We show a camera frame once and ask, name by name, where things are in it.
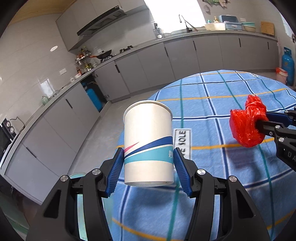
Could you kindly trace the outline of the red plastic bag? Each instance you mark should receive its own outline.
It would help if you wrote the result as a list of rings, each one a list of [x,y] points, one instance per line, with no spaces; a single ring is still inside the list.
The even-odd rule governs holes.
[[[230,110],[229,125],[234,139],[243,147],[251,148],[265,138],[256,128],[257,121],[268,121],[266,106],[256,95],[248,95],[245,109]]]

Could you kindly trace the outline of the white blue paper cup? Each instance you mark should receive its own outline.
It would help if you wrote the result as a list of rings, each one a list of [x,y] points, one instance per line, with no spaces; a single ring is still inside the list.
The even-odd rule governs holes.
[[[172,112],[161,102],[138,101],[123,115],[125,184],[156,187],[173,184]]]

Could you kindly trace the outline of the grey kitchen cabinets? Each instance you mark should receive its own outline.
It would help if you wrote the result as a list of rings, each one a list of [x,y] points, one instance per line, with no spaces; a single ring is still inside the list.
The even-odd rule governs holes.
[[[245,31],[206,31],[149,41],[89,72],[108,103],[153,90],[199,72],[273,71],[278,41]],[[1,161],[1,175],[19,192],[42,203],[67,174],[87,135],[103,116],[74,81],[40,108],[15,137]]]

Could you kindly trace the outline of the kitchen faucet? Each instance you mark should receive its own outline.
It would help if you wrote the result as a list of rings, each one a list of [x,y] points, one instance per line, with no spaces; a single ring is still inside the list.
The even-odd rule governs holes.
[[[191,25],[188,21],[186,21],[182,15],[179,15],[179,21],[180,21],[180,23],[185,24],[187,33],[199,31],[197,28],[195,28],[193,25]]]

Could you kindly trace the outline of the light blue enamel basin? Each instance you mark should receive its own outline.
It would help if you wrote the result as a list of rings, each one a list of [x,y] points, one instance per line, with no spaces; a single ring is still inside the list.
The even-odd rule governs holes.
[[[86,226],[85,226],[82,194],[77,194],[77,220],[78,220],[79,238],[81,240],[88,240],[87,233],[86,233]]]

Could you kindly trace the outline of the red white waste bin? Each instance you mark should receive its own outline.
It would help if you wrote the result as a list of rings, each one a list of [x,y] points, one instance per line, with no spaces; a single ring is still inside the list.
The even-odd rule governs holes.
[[[288,77],[288,73],[287,71],[277,67],[275,69],[276,72],[276,81],[283,83],[284,85],[286,85],[287,83],[287,77]]]

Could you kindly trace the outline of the white fabric label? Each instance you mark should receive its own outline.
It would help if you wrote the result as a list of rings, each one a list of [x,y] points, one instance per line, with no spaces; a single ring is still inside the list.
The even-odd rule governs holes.
[[[179,148],[186,159],[192,157],[192,130],[190,128],[175,128],[173,131],[174,148]]]

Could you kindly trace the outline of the wooden cutting board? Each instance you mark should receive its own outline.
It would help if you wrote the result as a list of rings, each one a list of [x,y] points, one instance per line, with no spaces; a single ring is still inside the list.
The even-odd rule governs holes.
[[[274,23],[261,21],[260,23],[261,33],[268,36],[275,36]]]

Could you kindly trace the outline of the black microwave oven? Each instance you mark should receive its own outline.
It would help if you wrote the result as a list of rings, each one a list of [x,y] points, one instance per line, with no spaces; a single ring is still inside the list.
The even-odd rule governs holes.
[[[11,148],[11,145],[13,144],[13,141],[16,137],[16,131],[14,126],[12,125],[10,120],[7,120],[6,118],[1,123],[1,129],[0,129],[0,145],[1,145],[1,163],[3,162],[5,156],[7,155],[9,149]]]

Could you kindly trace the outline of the blue dish box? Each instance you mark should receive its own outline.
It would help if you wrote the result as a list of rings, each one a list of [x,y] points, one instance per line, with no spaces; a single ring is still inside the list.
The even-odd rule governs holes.
[[[242,24],[236,16],[220,15],[218,18],[219,18],[219,22],[222,22],[225,24],[226,30],[238,30],[238,31],[243,30]]]

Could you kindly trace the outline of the green ceramic jar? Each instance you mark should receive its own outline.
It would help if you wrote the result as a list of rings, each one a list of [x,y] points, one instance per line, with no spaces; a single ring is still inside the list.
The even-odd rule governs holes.
[[[48,96],[46,96],[46,95],[42,96],[42,100],[41,101],[42,101],[42,104],[43,105],[46,105],[49,102]]]

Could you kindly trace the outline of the blue water filter tank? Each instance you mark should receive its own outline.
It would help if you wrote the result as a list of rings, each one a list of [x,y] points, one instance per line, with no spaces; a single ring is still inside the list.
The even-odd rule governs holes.
[[[88,86],[86,88],[86,93],[97,108],[97,110],[100,112],[103,109],[103,102],[101,100],[101,92],[97,86]]]

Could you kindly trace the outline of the spice rack with bottles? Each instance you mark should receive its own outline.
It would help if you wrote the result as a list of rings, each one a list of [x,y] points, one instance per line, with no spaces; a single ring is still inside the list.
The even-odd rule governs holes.
[[[83,75],[93,69],[93,65],[91,64],[89,56],[91,56],[91,52],[86,47],[83,47],[79,50],[75,59],[76,70],[78,74]]]

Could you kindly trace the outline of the black wok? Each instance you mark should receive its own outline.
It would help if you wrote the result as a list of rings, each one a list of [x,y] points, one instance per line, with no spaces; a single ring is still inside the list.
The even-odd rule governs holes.
[[[89,58],[97,58],[100,60],[104,60],[111,56],[112,50],[102,51],[99,55],[89,55]]]

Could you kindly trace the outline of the black range hood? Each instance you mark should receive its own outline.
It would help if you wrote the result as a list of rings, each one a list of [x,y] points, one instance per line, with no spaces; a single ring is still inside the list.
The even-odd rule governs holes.
[[[81,28],[77,32],[77,36],[92,36],[96,32],[114,24],[125,16],[127,16],[127,14],[123,9],[120,6],[115,6]]]

